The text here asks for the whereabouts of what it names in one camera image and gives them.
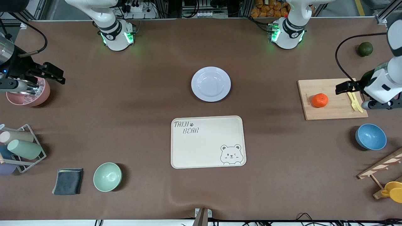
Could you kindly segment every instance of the mint green cup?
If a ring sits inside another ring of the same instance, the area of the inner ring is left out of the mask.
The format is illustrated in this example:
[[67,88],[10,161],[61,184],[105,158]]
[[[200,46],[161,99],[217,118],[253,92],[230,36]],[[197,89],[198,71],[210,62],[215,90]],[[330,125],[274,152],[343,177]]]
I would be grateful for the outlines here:
[[39,144],[25,140],[13,140],[7,145],[7,149],[13,154],[32,160],[43,151]]
[[120,184],[121,174],[121,169],[115,163],[103,163],[94,173],[95,188],[103,192],[112,191]]

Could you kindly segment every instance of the orange fruit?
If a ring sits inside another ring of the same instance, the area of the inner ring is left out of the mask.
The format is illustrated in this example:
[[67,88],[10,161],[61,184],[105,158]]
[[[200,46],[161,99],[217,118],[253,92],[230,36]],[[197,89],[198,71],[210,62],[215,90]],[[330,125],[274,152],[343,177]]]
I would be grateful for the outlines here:
[[311,98],[314,107],[325,107],[328,104],[328,97],[324,93],[319,93]]

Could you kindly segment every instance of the mug handle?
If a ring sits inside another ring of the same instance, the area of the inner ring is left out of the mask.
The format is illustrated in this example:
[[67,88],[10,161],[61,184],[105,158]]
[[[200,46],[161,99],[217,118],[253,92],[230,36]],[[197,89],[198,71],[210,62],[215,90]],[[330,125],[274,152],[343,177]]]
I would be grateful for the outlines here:
[[390,193],[389,193],[389,191],[387,191],[387,190],[383,190],[383,191],[381,191],[381,195],[382,195],[382,196],[385,196],[385,197],[389,197],[389,196],[390,196]]

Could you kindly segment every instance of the wooden cutting board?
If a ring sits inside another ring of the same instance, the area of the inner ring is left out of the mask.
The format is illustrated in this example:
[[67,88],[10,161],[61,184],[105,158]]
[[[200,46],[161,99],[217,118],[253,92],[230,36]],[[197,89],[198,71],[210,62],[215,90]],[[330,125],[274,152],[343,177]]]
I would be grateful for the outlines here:
[[[351,119],[366,118],[367,111],[363,109],[354,111],[351,106],[351,100],[346,93],[335,94],[335,86],[348,81],[347,78],[336,79],[316,79],[316,80],[299,80],[297,82],[300,91],[301,102],[303,105],[304,116],[309,120],[322,119]],[[328,104],[325,107],[317,108],[311,104],[311,97],[318,93],[324,93],[328,96]],[[359,104],[363,102],[360,93],[355,92]]]

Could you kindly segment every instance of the blue bowl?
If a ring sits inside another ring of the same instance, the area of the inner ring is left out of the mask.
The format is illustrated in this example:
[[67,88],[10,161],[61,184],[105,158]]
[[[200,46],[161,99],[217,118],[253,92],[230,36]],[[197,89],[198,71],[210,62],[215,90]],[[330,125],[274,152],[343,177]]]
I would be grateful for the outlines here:
[[381,150],[387,144],[384,131],[374,124],[364,124],[356,131],[356,141],[369,150]]

